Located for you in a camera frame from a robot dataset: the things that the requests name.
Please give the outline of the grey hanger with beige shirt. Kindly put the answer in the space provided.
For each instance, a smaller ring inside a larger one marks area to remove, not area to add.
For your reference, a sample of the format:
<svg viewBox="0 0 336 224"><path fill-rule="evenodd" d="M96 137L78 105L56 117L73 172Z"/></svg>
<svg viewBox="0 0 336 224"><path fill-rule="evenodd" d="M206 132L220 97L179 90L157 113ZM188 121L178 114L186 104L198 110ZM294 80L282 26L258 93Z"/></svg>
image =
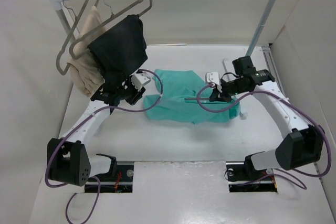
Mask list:
<svg viewBox="0 0 336 224"><path fill-rule="evenodd" d="M66 66L63 68L61 66L61 58L62 58L63 54L65 53L67 46L70 43L74 42L76 40L76 38L77 38L74 35L74 32L78 31L78 29L77 29L78 23L79 23L82 15L83 15L83 13L84 13L87 5L88 5L89 0L85 0L84 1L84 3L82 5L82 7L81 7L81 9L80 9L80 11L78 13L78 15L76 13L74 13L75 20L73 21L73 25L72 26L69 25L68 19L65 16L63 8L68 9L68 10L73 10L73 9L66 7L64 5L63 0L55 0L55 2L57 4L56 14L57 14L57 16L58 16L58 18L59 18L59 20L60 20L60 22L61 22L61 24L62 24L62 26L63 26L63 28L65 30L65 32L66 32L66 35L67 35L67 37L66 37L66 39L65 39L65 41L64 41L64 43L63 43L63 45L62 45L62 47L61 47L61 49L59 51L59 53L56 56L56 69L58 70L58 72L62 76L65 76L66 73L69 70L70 64L66 63Z"/></svg>

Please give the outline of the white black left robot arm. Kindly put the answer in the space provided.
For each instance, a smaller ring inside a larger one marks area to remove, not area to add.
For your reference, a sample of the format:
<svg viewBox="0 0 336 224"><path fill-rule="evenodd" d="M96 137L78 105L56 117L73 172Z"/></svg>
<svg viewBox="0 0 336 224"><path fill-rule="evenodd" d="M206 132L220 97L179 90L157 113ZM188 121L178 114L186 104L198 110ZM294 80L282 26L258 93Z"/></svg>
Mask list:
<svg viewBox="0 0 336 224"><path fill-rule="evenodd" d="M136 104L150 83L149 72L140 69L118 83L103 83L91 96L88 106L75 125L61 138L47 145L45 183L48 187L83 186L91 178L112 180L117 175L116 157L89 155L87 148L100 125L125 100Z"/></svg>

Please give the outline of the black shirt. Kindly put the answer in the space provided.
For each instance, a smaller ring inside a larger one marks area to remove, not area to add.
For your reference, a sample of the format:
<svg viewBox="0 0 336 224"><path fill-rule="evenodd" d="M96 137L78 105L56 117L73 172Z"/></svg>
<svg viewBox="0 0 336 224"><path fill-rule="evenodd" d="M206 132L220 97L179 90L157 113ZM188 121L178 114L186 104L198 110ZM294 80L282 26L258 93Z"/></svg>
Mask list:
<svg viewBox="0 0 336 224"><path fill-rule="evenodd" d="M104 82L117 88L147 61L143 22L128 15L88 45Z"/></svg>

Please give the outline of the teal t shirt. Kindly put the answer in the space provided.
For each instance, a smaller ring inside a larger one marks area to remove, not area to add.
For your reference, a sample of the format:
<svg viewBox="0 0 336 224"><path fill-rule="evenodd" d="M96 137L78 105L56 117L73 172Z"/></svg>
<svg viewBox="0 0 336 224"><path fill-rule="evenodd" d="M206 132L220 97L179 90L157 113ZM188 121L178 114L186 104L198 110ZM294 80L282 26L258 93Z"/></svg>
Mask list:
<svg viewBox="0 0 336 224"><path fill-rule="evenodd" d="M156 69L160 80L153 76L158 92L163 83L163 96L160 102L146 111L147 117L155 121L176 121L200 124L204 122L227 123L240 115L240 105L222 113L212 113L202 109L196 96L205 82L194 71L173 71Z"/></svg>

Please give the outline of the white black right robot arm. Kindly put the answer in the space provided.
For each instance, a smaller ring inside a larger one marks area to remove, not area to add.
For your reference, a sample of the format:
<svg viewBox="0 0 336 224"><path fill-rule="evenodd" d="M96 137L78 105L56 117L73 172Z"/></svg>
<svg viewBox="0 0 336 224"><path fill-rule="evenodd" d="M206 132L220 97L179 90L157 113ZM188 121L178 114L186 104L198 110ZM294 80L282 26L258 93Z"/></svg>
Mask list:
<svg viewBox="0 0 336 224"><path fill-rule="evenodd" d="M213 89L209 100L233 102L234 95L253 95L283 137L276 149L246 156L239 166L238 179L256 179L269 168L292 170L317 162L324 142L321 131L287 101L272 74L268 70L257 70L249 56L234 60L233 66L237 77L232 81L225 81L217 72L205 75L206 83Z"/></svg>

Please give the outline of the beige shirt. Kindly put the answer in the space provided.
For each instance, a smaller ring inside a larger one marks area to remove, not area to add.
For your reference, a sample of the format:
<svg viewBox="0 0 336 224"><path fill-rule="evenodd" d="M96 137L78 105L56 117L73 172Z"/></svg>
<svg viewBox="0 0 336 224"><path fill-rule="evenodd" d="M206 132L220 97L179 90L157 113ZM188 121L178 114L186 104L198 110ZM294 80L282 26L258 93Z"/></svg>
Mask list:
<svg viewBox="0 0 336 224"><path fill-rule="evenodd" d="M100 24L101 17L98 9L95 6L92 6L79 33L79 38ZM105 31L106 29L101 27L99 30L89 35L86 39L77 43L73 49L74 54L78 55L84 52L87 49L87 46L105 33ZM85 53L79 59L69 57L68 63L70 64L69 70L71 79L76 88L83 95L91 97L104 83L103 77L100 74L93 55L90 52Z"/></svg>

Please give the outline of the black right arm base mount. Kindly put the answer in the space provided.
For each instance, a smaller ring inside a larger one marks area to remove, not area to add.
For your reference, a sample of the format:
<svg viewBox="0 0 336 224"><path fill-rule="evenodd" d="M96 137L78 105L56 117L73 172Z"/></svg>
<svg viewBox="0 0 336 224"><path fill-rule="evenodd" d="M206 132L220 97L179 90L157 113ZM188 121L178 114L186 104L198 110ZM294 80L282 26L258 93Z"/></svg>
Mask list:
<svg viewBox="0 0 336 224"><path fill-rule="evenodd" d="M277 185L272 169L256 170L250 156L244 161L226 162L225 179L230 193L276 193Z"/></svg>

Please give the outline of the grey clothes hanger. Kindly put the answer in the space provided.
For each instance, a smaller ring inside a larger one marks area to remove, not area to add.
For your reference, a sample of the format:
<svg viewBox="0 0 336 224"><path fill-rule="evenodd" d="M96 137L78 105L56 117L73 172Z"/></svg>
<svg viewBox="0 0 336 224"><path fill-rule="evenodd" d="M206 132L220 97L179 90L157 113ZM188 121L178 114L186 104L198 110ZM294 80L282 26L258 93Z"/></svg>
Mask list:
<svg viewBox="0 0 336 224"><path fill-rule="evenodd" d="M197 98L185 98L184 101L188 102L188 103L196 103ZM209 103L210 102L209 98L199 98L199 101L201 103Z"/></svg>

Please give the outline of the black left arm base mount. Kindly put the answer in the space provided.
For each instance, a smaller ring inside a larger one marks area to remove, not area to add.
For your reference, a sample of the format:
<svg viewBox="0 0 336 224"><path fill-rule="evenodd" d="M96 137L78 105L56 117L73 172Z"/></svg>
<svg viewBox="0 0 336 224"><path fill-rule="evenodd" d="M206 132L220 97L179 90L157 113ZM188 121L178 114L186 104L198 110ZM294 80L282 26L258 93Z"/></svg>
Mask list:
<svg viewBox="0 0 336 224"><path fill-rule="evenodd" d="M106 154L90 156L89 161L91 170L85 193L132 193L134 162L119 162Z"/></svg>

